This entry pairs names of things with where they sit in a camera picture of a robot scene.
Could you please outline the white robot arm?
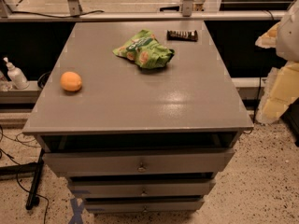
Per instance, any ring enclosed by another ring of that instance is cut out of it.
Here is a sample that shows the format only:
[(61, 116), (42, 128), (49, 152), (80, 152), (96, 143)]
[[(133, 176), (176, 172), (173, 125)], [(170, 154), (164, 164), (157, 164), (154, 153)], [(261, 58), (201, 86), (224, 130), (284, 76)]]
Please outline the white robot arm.
[(269, 72), (258, 106), (256, 119), (270, 124), (279, 120), (299, 98), (299, 0), (293, 2), (281, 21), (258, 37), (255, 45), (275, 48), (276, 55), (286, 61), (282, 68)]

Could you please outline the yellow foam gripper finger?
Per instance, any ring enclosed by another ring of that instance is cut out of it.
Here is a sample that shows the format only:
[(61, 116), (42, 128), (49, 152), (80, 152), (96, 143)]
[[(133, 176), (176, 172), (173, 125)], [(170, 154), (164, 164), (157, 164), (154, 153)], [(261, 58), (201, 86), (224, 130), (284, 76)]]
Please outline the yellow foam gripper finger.
[(255, 45), (263, 49), (274, 48), (277, 43), (278, 26), (279, 23), (277, 22), (267, 32), (259, 36), (255, 42)]
[(299, 98), (299, 63), (286, 62), (273, 67), (267, 76), (264, 94), (258, 106), (256, 119), (261, 124), (279, 120), (291, 104)]

